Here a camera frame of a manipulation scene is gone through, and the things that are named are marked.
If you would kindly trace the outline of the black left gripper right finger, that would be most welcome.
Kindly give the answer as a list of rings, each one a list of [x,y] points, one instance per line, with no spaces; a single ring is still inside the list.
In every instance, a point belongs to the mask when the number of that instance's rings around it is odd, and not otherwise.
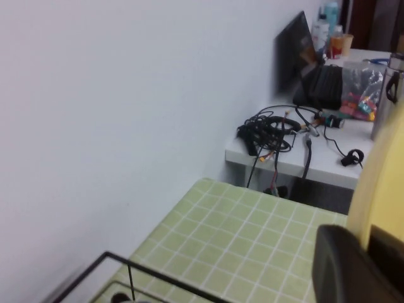
[[[403,242],[376,225],[371,226],[369,256],[390,280],[403,279]]]

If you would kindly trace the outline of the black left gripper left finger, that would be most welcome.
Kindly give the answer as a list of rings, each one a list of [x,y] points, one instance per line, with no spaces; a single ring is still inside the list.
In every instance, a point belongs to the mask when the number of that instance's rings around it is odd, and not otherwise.
[[[312,282],[317,302],[403,302],[403,279],[387,278],[367,248],[337,225],[317,230]]]

